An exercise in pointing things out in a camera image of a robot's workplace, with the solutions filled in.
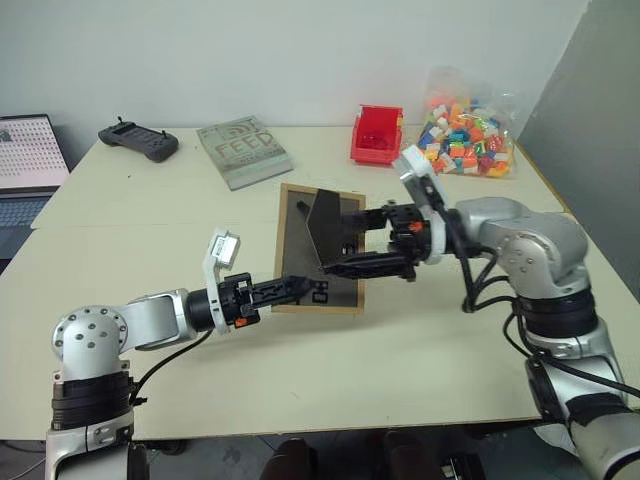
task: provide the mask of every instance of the laptop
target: laptop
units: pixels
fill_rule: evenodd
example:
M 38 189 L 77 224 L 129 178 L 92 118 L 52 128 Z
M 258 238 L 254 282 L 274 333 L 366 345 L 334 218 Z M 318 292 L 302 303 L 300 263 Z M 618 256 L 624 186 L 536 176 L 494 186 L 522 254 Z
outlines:
M 46 114 L 0 117 L 0 260 L 13 258 L 68 176 Z

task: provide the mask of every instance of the laptop keyboard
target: laptop keyboard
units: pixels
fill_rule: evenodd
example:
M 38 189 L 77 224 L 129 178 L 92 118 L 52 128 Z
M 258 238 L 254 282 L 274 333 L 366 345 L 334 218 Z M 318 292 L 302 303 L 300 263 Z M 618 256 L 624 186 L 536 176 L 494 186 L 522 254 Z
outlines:
M 47 200 L 0 201 L 0 227 L 31 225 Z

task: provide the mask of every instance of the gray book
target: gray book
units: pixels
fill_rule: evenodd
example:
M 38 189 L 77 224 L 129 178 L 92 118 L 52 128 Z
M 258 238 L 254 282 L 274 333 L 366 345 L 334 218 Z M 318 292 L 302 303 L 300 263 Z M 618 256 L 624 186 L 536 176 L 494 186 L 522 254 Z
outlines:
M 293 169 L 285 149 L 253 116 L 201 128 L 198 137 L 231 190 Z

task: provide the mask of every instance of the laptop screen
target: laptop screen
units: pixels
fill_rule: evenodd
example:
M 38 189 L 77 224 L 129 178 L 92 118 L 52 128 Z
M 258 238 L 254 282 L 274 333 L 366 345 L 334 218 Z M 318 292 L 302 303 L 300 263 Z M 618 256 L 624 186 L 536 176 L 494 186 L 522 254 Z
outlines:
M 59 187 L 68 176 L 46 115 L 0 117 L 0 190 Z

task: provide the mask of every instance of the gray wall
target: gray wall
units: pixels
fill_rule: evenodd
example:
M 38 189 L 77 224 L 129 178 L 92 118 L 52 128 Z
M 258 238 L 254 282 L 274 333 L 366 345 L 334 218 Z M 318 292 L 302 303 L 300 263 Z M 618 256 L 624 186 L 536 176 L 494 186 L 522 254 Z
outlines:
M 640 2 L 593 0 L 520 143 L 640 300 Z
M 423 115 L 430 67 L 522 94 L 520 131 L 588 0 L 1 0 L 0 115 L 49 113 L 79 159 L 116 115 L 204 126 Z

